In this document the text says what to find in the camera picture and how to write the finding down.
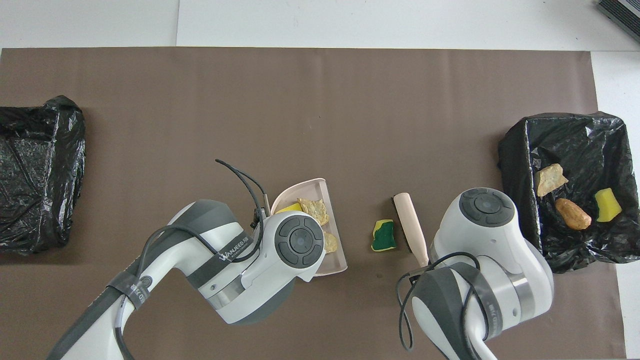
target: white table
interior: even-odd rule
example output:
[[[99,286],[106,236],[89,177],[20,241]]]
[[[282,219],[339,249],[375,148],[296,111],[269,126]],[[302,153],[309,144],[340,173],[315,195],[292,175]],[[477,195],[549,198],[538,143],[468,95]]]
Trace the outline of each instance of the white table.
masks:
[[[0,2],[0,50],[175,45],[591,51],[599,108],[627,123],[640,174],[640,44],[591,0]],[[635,274],[640,261],[618,266],[628,358],[640,357]]]

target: robot control button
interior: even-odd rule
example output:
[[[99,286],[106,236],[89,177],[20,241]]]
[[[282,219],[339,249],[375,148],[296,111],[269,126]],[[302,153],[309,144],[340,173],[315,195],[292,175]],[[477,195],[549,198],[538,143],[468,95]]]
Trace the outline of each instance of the robot control button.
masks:
[[[473,199],[478,194],[488,193],[488,192],[489,192],[489,189],[487,189],[487,188],[475,188],[475,189],[471,189],[471,190],[467,190],[467,191],[463,192],[462,193],[462,197],[466,197],[468,199]]]
[[[314,219],[305,218],[305,227],[311,230],[317,240],[323,239],[322,229],[318,226],[317,222],[315,222]]]
[[[508,209],[513,209],[513,203],[511,202],[511,199],[509,199],[509,197],[507,197],[506,195],[504,195],[501,192],[493,192],[493,194],[500,199],[500,201],[502,202],[502,206],[504,206],[505,208]]]
[[[313,242],[313,236],[306,229],[295,229],[289,237],[291,248],[298,254],[307,253],[311,249]]]
[[[513,218],[513,209],[503,208],[495,214],[487,215],[486,223],[489,225],[504,225]]]
[[[460,199],[462,204],[463,213],[475,221],[479,221],[482,218],[482,213],[473,205],[472,199]]]
[[[282,225],[280,225],[280,231],[278,234],[280,236],[288,236],[291,234],[291,231],[300,226],[300,216],[294,215],[293,217],[286,220]]]
[[[502,202],[494,194],[478,195],[474,200],[474,206],[485,214],[495,214],[500,211]]]
[[[284,258],[286,262],[295,265],[298,263],[298,256],[289,250],[289,246],[286,242],[281,242],[278,244],[278,252],[280,253],[280,257]]]
[[[306,255],[304,258],[302,258],[302,265],[312,265],[320,258],[321,254],[322,254],[322,246],[320,245],[314,246],[314,249],[311,250],[309,255]]]

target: black cable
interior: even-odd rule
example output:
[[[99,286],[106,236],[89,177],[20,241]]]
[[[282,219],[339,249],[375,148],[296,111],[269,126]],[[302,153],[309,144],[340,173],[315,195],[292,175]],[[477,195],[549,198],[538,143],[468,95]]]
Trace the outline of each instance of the black cable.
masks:
[[[462,332],[462,335],[465,339],[465,346],[467,347],[467,352],[471,354],[471,356],[473,357],[473,360],[480,360],[480,355],[477,353],[476,349],[471,343],[471,339],[469,339],[469,335],[465,331],[467,326],[467,310],[469,309],[468,305],[469,305],[469,301],[471,300],[471,295],[476,296],[476,299],[478,300],[478,306],[480,306],[480,297],[476,292],[476,289],[471,284],[471,282],[468,282],[466,279],[465,281],[469,284],[469,290],[467,290],[465,303],[462,305],[462,312],[460,314],[460,326],[461,326],[460,331]]]
[[[258,181],[254,178],[251,177],[251,175],[247,174],[246,172],[238,169],[237,167],[231,165],[230,163],[227,163],[226,161],[220,160],[220,159],[216,159],[217,163],[220,163],[222,165],[225,165],[226,167],[228,167],[229,169],[233,168],[236,171],[238,171],[240,174],[244,175],[247,179],[251,180],[254,184],[256,184],[258,186],[258,188],[260,189],[260,192],[264,195],[266,194],[266,192],[264,192],[264,188],[262,187],[262,185],[260,185],[260,183],[258,183]]]
[[[400,342],[402,343],[402,346],[404,347],[405,350],[407,351],[412,351],[413,350],[413,331],[411,329],[411,323],[409,322],[409,318],[406,315],[406,305],[407,302],[409,301],[409,298],[411,296],[411,293],[413,292],[413,289],[415,288],[415,285],[417,284],[417,281],[415,281],[414,283],[412,283],[411,288],[409,289],[409,291],[407,291],[404,300],[401,300],[400,298],[400,283],[402,282],[402,280],[404,280],[405,278],[411,276],[416,276],[416,275],[422,275],[427,271],[433,270],[436,266],[438,266],[440,263],[442,263],[443,261],[447,260],[447,259],[451,259],[455,256],[466,256],[467,258],[471,259],[474,262],[474,265],[476,266],[476,269],[480,270],[480,262],[478,261],[478,259],[468,253],[468,252],[464,252],[464,251],[457,251],[457,252],[452,252],[451,254],[445,255],[442,258],[438,259],[437,261],[435,261],[433,264],[430,264],[428,266],[425,266],[423,268],[420,268],[419,270],[424,269],[424,271],[422,271],[419,274],[416,274],[416,271],[413,272],[408,272],[404,275],[402,275],[400,277],[400,279],[398,280],[398,282],[396,283],[396,295],[397,295],[397,300],[398,300],[398,304],[400,305],[400,316],[398,318],[398,333],[400,334]],[[406,327],[407,330],[409,332],[409,346],[406,345],[406,343],[404,342],[404,335],[402,332],[402,321],[404,320],[404,322],[406,323]]]
[[[258,216],[259,216],[259,220],[260,220],[260,232],[258,233],[258,240],[256,240],[255,246],[253,247],[251,252],[246,256],[243,256],[241,258],[235,258],[232,261],[234,263],[239,263],[241,261],[244,261],[244,260],[247,260],[247,259],[251,258],[258,251],[258,249],[260,248],[260,244],[262,243],[262,234],[264,233],[264,217],[262,216],[262,210],[260,210],[260,204],[258,203],[258,198],[256,198],[255,193],[251,189],[251,186],[249,186],[249,184],[246,182],[246,180],[244,180],[244,178],[242,177],[243,172],[241,172],[237,168],[233,167],[232,165],[229,165],[228,163],[225,163],[224,161],[222,161],[220,159],[216,159],[216,162],[220,163],[222,165],[225,165],[229,170],[231,170],[243,182],[244,186],[246,187],[247,190],[249,190],[249,193],[251,194],[251,198],[253,199],[253,203],[255,204],[255,209],[258,212]],[[249,179],[251,179],[254,183],[258,184],[250,176],[247,176],[247,177]]]
[[[176,229],[176,230],[182,230],[185,233],[188,233],[189,235],[193,236],[194,238],[196,238],[200,243],[202,243],[202,245],[204,245],[210,252],[211,254],[215,255],[218,253],[218,251],[211,246],[211,244],[205,240],[205,238],[202,237],[202,235],[198,234],[197,232],[195,232],[194,230],[184,226],[184,225],[180,225],[180,224],[169,224],[166,226],[162,226],[160,229],[156,230],[153,234],[151,234],[151,236],[149,236],[149,239],[147,239],[147,242],[145,243],[145,246],[142,248],[142,253],[140,254],[140,262],[138,263],[138,271],[136,272],[136,277],[140,278],[140,275],[142,275],[142,271],[144,271],[145,269],[145,259],[147,257],[147,251],[149,250],[149,247],[151,246],[151,244],[153,244],[153,242],[160,237],[160,234],[162,234],[163,232],[167,231],[167,230],[171,230],[171,229]]]
[[[251,250],[251,252],[247,255],[247,256],[243,256],[241,258],[235,258],[232,260],[232,262],[234,263],[238,263],[244,260],[249,259],[250,257],[252,257],[256,251],[260,248],[260,243],[262,242],[262,234],[264,232],[264,217],[262,215],[262,211],[260,210],[260,204],[258,202],[258,199],[256,198],[253,189],[251,189],[251,186],[249,186],[249,184],[246,182],[246,180],[244,180],[243,176],[247,177],[249,180],[251,180],[254,184],[256,184],[258,186],[258,188],[260,188],[260,191],[262,192],[263,195],[265,195],[264,189],[262,187],[262,185],[260,185],[260,183],[258,183],[254,178],[252,178],[249,174],[247,174],[246,172],[243,172],[242,170],[239,170],[236,167],[233,167],[232,165],[229,165],[228,163],[220,160],[220,159],[216,159],[216,162],[221,163],[222,165],[225,165],[229,170],[231,170],[242,182],[243,184],[246,186],[247,190],[249,190],[249,193],[251,194],[251,198],[253,199],[253,203],[255,204],[255,208],[258,211],[259,214],[259,220],[260,220],[260,233],[258,235],[258,240],[255,242],[255,246],[254,248]],[[189,235],[192,235],[193,237],[195,237],[196,239],[198,239],[202,245],[204,245],[207,249],[209,249],[209,251],[211,251],[212,254],[217,254],[218,251],[216,249],[214,249],[213,246],[211,246],[211,244],[209,244],[203,237],[202,235],[196,233],[195,231],[191,230],[190,228],[183,226],[183,225],[179,225],[179,224],[170,224],[167,226],[163,226],[160,229],[156,230],[153,234],[151,234],[151,236],[149,236],[149,238],[147,239],[147,242],[145,242],[145,246],[142,248],[142,253],[140,254],[140,260],[138,262],[138,269],[136,271],[136,277],[140,278],[140,276],[142,275],[144,269],[145,269],[145,262],[146,262],[146,258],[147,258],[147,252],[149,250],[149,248],[151,247],[151,245],[155,242],[155,240],[160,237],[160,235],[170,229],[176,229],[176,230],[181,230],[184,231],[186,233],[188,233]],[[133,355],[131,355],[131,352],[129,351],[129,349],[127,348],[127,345],[124,342],[124,339],[122,337],[122,317],[124,316],[124,306],[126,304],[126,297],[124,297],[122,299],[122,303],[120,304],[120,308],[118,309],[118,314],[116,315],[116,326],[114,327],[114,332],[115,332],[115,338],[116,338],[116,342],[118,343],[118,348],[120,349],[120,352],[122,353],[123,357],[125,358],[125,360],[134,360]]]
[[[194,230],[184,225],[169,224],[166,226],[162,226],[160,229],[154,231],[154,233],[151,234],[151,236],[149,236],[149,238],[147,239],[147,242],[145,242],[145,246],[142,248],[142,253],[140,254],[140,258],[138,260],[138,269],[136,271],[137,278],[140,278],[140,276],[145,270],[147,253],[149,251],[149,248],[151,248],[151,245],[155,243],[155,241],[160,237],[160,235],[163,232],[167,230],[172,230],[172,229],[184,231],[185,233],[188,233],[189,235],[198,239],[198,241],[200,241],[202,245],[204,245],[207,249],[209,249],[209,251],[211,251],[211,254],[215,255],[218,253],[218,251],[216,251],[216,249],[214,249],[214,247],[211,246],[211,244],[209,244],[209,242],[207,242],[207,240],[205,240],[202,237],[202,235],[198,234]],[[125,344],[124,339],[122,337],[122,318],[124,316],[124,306],[126,302],[127,302],[127,297],[123,295],[122,301],[120,303],[120,307],[118,308],[118,313],[116,314],[116,325],[114,326],[113,331],[115,333],[116,343],[118,344],[118,348],[120,349],[120,352],[122,353],[122,356],[124,357],[124,359],[134,360],[133,355],[127,348],[127,345]]]

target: yellow sponge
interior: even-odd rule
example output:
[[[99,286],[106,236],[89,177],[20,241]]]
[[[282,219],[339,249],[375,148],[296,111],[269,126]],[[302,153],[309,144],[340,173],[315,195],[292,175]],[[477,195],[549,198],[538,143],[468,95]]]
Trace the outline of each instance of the yellow sponge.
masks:
[[[291,205],[291,206],[287,206],[287,207],[286,207],[286,208],[284,208],[284,209],[280,209],[280,210],[276,211],[276,214],[277,214],[277,213],[281,213],[281,212],[283,212],[283,211],[292,211],[292,210],[302,211],[302,208],[300,207],[300,204],[295,203],[295,204],[293,204],[293,205]]]
[[[622,208],[613,195],[611,188],[596,192],[595,197],[596,203],[598,203],[598,209],[600,210],[598,218],[596,219],[597,222],[610,222],[617,214],[622,212]]]

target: scrubbing sponge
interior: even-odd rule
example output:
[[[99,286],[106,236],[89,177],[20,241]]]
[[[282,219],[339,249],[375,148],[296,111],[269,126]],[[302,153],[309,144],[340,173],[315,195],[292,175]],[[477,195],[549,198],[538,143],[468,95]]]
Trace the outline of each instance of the scrubbing sponge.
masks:
[[[378,220],[373,228],[373,243],[371,249],[373,251],[384,251],[396,248],[394,240],[394,221]]]
[[[596,192],[595,197],[599,210],[597,222],[610,222],[616,215],[622,212],[620,203],[616,200],[611,188]]]
[[[291,211],[291,210],[302,211],[302,207],[300,206],[300,204],[295,203],[295,204],[293,204],[293,205],[291,205],[291,206],[287,206],[287,207],[286,207],[286,208],[284,208],[284,209],[281,209],[281,210],[276,211],[276,214],[277,214],[277,213],[281,213],[281,212],[283,212],[283,211]]]

